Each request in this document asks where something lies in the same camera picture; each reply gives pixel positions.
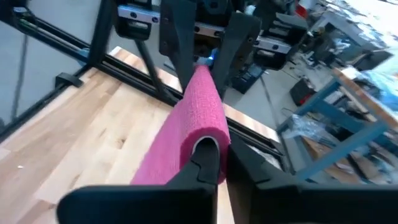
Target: wooden table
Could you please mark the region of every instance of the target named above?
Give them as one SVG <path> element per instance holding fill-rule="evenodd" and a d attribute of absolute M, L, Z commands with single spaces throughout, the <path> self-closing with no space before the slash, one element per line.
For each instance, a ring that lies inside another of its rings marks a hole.
<path fill-rule="evenodd" d="M 117 47 L 116 58 L 146 72 Z M 165 71 L 165 84 L 180 90 Z M 56 223 L 58 201 L 84 185 L 128 184 L 172 107 L 92 68 L 0 144 L 0 223 Z M 228 105 L 226 115 L 279 141 L 274 130 Z M 233 223 L 225 182 L 218 223 Z"/>

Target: pink foam cylinder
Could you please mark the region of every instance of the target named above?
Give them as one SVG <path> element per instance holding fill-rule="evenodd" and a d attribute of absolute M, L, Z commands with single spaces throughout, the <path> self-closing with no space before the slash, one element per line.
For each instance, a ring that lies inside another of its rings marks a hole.
<path fill-rule="evenodd" d="M 195 143 L 203 137 L 217 141 L 220 150 L 219 183 L 224 181 L 230 144 L 223 103 L 207 66 L 195 69 L 183 99 L 159 129 L 131 180 L 134 185 L 163 185 L 189 161 Z"/>

